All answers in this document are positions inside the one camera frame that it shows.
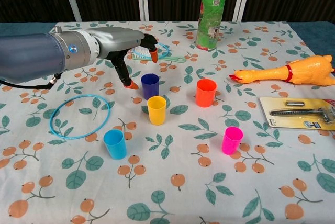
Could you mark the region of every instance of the green can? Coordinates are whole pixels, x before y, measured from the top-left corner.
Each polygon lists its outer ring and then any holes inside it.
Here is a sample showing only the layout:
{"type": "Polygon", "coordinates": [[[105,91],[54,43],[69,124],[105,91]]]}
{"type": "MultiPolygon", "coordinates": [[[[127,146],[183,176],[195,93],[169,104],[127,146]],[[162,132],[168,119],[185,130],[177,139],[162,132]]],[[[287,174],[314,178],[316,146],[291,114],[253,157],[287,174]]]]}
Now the green can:
{"type": "Polygon", "coordinates": [[[202,50],[216,47],[226,0],[202,0],[196,46],[202,50]]]}

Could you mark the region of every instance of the floral tablecloth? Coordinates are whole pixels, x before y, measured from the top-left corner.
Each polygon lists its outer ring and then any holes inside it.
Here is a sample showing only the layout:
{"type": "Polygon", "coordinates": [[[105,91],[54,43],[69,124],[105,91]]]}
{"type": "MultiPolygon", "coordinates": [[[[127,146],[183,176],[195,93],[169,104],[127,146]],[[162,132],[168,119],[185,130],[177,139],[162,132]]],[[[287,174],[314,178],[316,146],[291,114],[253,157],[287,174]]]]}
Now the floral tablecloth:
{"type": "MultiPolygon", "coordinates": [[[[271,128],[259,97],[333,98],[334,87],[261,81],[241,85],[237,69],[267,69],[313,55],[287,23],[222,23],[217,49],[194,45],[195,22],[59,23],[63,30],[127,27],[151,33],[184,63],[132,60],[140,84],[160,76],[167,117],[151,125],[141,89],[123,88],[110,62],[65,72],[50,91],[0,87],[1,223],[333,223],[335,141],[331,131],[271,128]],[[194,103],[197,80],[218,84],[213,105],[194,103]],[[55,137],[54,109],[78,94],[103,96],[107,124],[78,140],[55,137]],[[220,150],[227,126],[244,131],[238,151],[220,150]],[[115,161],[103,144],[125,132],[128,154],[115,161]]],[[[44,79],[28,84],[43,84],[44,79]]],[[[64,106],[61,136],[82,135],[106,117],[99,99],[64,106]]]]}

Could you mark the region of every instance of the purple cup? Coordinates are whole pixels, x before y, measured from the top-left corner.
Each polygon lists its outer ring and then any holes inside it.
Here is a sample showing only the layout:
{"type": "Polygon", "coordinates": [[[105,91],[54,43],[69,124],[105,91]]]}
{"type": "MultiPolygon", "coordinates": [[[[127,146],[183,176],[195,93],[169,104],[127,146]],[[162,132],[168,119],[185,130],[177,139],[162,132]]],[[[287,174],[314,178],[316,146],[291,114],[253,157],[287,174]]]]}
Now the purple cup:
{"type": "Polygon", "coordinates": [[[243,131],[236,127],[230,126],[226,129],[224,139],[222,141],[222,152],[227,155],[231,155],[236,152],[243,138],[243,131]]]}
{"type": "Polygon", "coordinates": [[[146,100],[159,95],[159,77],[153,73],[143,75],[141,78],[143,95],[146,100]]]}

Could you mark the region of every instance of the rubber chicken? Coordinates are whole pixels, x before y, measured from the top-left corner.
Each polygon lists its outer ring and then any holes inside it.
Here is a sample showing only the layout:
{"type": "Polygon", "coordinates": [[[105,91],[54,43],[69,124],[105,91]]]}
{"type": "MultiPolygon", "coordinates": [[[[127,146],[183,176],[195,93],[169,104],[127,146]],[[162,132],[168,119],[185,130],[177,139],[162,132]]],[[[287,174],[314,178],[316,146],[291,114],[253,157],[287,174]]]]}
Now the rubber chicken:
{"type": "Polygon", "coordinates": [[[329,76],[334,71],[331,59],[331,55],[312,55],[275,69],[235,71],[235,75],[230,75],[230,78],[243,84],[255,80],[280,79],[293,84],[333,85],[335,79],[329,76]]]}

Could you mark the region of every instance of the pink cup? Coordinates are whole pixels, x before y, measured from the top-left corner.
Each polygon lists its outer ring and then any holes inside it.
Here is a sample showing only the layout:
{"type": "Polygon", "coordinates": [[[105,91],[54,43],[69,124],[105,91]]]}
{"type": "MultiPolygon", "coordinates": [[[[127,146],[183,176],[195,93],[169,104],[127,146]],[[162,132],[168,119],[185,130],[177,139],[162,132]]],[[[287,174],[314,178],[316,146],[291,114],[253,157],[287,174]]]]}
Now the pink cup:
{"type": "Polygon", "coordinates": [[[222,141],[222,152],[231,155],[236,152],[237,147],[239,146],[243,138],[243,131],[236,127],[230,126],[226,129],[224,139],[222,141]]]}

